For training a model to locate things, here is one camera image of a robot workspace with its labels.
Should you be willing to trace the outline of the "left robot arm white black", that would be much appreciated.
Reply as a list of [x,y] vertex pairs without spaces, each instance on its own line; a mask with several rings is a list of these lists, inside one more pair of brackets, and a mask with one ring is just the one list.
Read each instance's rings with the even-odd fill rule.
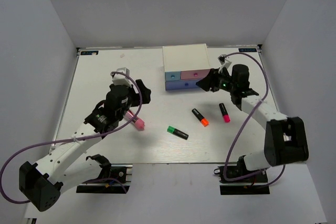
[[148,104],[151,90],[142,80],[113,81],[106,98],[74,132],[71,142],[58,145],[35,163],[25,162],[19,168],[19,190],[40,211],[51,208],[60,195],[88,180],[104,182],[110,178],[111,164],[100,154],[87,156],[78,166],[73,163],[90,147],[116,129],[131,107]]

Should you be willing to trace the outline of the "light blue drawer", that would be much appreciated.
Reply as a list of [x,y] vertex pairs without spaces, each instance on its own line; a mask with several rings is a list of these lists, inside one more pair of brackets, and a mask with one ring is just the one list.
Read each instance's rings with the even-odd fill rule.
[[180,71],[165,72],[165,81],[178,81],[181,79]]

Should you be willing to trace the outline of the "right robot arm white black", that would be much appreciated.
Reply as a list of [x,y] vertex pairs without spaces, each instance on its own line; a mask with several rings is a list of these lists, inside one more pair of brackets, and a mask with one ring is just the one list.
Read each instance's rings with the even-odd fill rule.
[[277,111],[249,85],[249,68],[242,64],[234,65],[231,72],[225,67],[211,69],[197,82],[206,92],[229,92],[232,103],[247,113],[247,120],[254,119],[265,130],[262,150],[241,156],[233,173],[224,166],[223,176],[228,182],[247,182],[270,167],[305,162],[309,157],[303,120]]

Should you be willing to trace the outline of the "pink drawer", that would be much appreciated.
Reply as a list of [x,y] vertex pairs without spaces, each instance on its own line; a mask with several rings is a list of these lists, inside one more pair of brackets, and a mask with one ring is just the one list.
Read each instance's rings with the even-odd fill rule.
[[209,69],[181,71],[181,80],[203,79],[209,73]]

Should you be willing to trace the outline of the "pink capped pen tube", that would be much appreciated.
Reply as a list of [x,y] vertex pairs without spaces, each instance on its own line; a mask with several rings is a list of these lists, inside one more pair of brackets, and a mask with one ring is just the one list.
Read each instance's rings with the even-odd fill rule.
[[[124,119],[126,121],[129,121],[131,120],[132,118],[134,117],[134,113],[129,110],[125,116],[124,116]],[[139,117],[135,117],[132,121],[131,121],[131,124],[138,130],[138,131],[144,131],[145,130],[145,122],[139,118]]]

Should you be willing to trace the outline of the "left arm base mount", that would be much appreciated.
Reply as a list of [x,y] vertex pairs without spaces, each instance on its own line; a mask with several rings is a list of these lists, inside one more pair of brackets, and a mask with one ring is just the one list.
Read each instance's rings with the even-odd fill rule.
[[126,194],[132,180],[133,165],[112,165],[109,172],[90,183],[80,184],[78,194]]

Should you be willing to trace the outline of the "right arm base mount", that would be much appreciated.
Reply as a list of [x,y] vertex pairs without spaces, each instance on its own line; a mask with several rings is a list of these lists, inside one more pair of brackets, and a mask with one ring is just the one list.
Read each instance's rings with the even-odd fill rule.
[[224,166],[218,166],[214,169],[214,175],[219,177],[219,189],[222,196],[270,194],[266,172],[233,182],[226,180],[223,173]]

